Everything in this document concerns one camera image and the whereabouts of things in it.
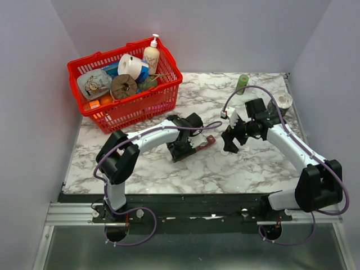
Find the white bottle cap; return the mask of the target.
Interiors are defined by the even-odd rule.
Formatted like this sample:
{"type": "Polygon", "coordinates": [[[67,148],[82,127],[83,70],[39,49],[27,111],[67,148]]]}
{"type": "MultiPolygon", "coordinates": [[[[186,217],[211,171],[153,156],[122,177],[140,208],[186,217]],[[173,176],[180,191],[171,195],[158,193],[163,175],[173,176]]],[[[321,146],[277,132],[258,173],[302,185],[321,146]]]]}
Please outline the white bottle cap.
{"type": "Polygon", "coordinates": [[[228,155],[231,154],[231,152],[224,151],[224,150],[221,150],[220,153],[221,153],[223,156],[228,156],[228,155]]]}

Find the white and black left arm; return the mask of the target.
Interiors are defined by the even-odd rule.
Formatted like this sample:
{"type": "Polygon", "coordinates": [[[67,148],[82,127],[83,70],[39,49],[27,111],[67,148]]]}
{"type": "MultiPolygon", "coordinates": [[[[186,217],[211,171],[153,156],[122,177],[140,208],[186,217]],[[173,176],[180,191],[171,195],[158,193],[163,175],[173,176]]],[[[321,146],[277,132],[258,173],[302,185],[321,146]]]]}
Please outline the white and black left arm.
{"type": "Polygon", "coordinates": [[[138,157],[166,144],[172,161],[178,162],[197,152],[194,134],[203,128],[201,118],[192,113],[186,118],[171,115],[160,124],[140,132],[113,132],[96,156],[93,175],[104,181],[107,205],[105,215],[112,222],[124,218],[125,181],[132,175],[138,157]]]}

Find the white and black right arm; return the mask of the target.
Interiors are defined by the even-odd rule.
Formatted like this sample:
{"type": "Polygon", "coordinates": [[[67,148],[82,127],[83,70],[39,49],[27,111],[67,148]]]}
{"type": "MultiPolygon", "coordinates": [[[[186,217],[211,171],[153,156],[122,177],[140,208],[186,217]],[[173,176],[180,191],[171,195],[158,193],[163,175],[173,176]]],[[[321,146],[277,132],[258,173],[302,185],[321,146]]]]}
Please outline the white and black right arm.
{"type": "Polygon", "coordinates": [[[300,174],[293,190],[278,191],[265,197],[259,205],[259,215],[270,221],[280,210],[300,209],[318,211],[335,205],[343,199],[339,184],[342,167],[337,160],[327,160],[317,155],[295,135],[280,114],[270,114],[261,98],[245,104],[250,121],[243,121],[234,108],[227,107],[220,113],[229,125],[222,133],[224,150],[238,153],[237,140],[244,145],[248,138],[262,139],[274,145],[300,174]]]}

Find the red weekly pill organizer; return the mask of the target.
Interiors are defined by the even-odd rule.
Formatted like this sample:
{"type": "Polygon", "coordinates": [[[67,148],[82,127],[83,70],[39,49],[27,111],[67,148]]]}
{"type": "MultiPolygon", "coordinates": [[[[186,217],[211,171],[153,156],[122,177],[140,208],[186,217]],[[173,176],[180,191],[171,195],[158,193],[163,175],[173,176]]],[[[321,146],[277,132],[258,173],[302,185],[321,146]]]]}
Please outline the red weekly pill organizer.
{"type": "Polygon", "coordinates": [[[197,152],[204,150],[207,147],[215,144],[216,140],[212,135],[204,136],[202,134],[188,137],[183,150],[180,151],[179,160],[183,160],[197,152]]]}

